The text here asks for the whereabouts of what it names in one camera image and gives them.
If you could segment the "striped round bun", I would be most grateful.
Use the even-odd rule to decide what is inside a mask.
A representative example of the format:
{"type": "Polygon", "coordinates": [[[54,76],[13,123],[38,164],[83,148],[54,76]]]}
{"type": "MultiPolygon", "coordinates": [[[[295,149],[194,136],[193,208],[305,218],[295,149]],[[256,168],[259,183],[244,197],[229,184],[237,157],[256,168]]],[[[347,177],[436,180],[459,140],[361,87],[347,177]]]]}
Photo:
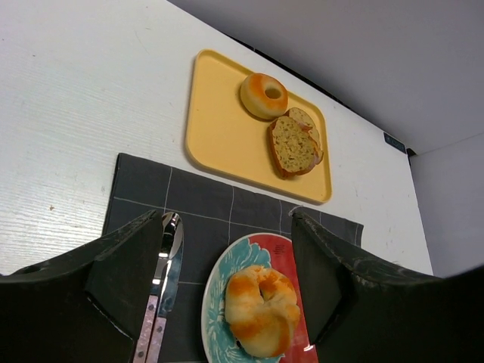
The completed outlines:
{"type": "Polygon", "coordinates": [[[288,277],[251,265],[233,274],[225,290],[225,320],[245,352],[274,358],[291,345],[301,311],[288,277]]]}

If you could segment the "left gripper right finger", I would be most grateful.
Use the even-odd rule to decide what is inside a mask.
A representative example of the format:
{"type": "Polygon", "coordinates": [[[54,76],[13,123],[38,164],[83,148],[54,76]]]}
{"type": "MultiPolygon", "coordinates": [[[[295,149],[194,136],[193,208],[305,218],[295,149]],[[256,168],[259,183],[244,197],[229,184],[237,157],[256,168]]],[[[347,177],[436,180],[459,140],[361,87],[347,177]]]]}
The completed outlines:
{"type": "Polygon", "coordinates": [[[302,212],[291,239],[321,362],[481,362],[483,269],[438,278],[393,264],[302,212]]]}

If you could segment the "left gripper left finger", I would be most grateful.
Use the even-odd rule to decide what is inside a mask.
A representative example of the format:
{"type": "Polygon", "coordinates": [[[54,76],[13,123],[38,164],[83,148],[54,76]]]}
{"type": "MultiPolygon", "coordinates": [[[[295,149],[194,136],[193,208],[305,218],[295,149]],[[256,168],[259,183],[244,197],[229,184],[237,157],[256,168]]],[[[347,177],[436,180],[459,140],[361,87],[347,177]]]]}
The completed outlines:
{"type": "Polygon", "coordinates": [[[67,253],[1,277],[3,362],[130,362],[162,243],[149,211],[67,253]]]}

